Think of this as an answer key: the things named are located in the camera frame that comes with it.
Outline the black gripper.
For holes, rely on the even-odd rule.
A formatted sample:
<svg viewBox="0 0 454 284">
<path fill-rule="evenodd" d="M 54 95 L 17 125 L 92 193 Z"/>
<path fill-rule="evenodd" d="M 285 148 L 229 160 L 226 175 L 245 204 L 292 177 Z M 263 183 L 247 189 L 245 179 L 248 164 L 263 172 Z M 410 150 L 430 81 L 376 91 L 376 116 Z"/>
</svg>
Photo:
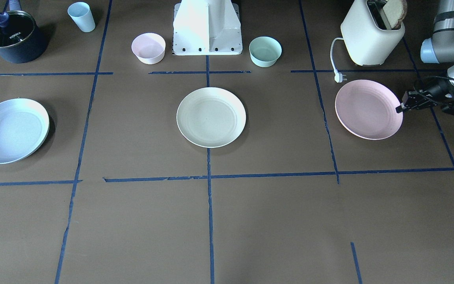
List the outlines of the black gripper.
<svg viewBox="0 0 454 284">
<path fill-rule="evenodd" d="M 396 107 L 397 113 L 439 106 L 442 112 L 454 116 L 454 78 L 429 79 L 430 83 L 425 88 L 405 92 L 400 105 Z"/>
</svg>

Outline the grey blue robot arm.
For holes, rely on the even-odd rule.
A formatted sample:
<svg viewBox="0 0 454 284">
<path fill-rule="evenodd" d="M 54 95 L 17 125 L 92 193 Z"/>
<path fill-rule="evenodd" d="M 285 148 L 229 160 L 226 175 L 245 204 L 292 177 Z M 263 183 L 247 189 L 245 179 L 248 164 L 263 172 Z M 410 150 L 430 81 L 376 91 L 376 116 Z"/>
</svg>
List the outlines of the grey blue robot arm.
<svg viewBox="0 0 454 284">
<path fill-rule="evenodd" d="M 425 63 L 452 63 L 452 66 L 441 76 L 416 80 L 396 112 L 439 106 L 441 111 L 454 116 L 454 0 L 439 2 L 433 34 L 423 41 L 420 57 Z"/>
</svg>

